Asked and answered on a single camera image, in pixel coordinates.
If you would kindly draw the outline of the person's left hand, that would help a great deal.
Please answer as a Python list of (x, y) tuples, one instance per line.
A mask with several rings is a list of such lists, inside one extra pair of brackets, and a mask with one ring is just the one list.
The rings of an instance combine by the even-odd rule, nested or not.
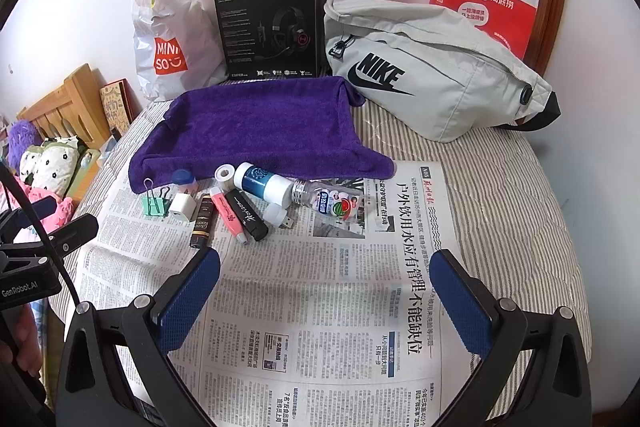
[(17, 346), (20, 348), (16, 359), (18, 366), (30, 376), (39, 378), (42, 367), (42, 352), (38, 343), (35, 317), (28, 303), (23, 306), (15, 323), (14, 334)]

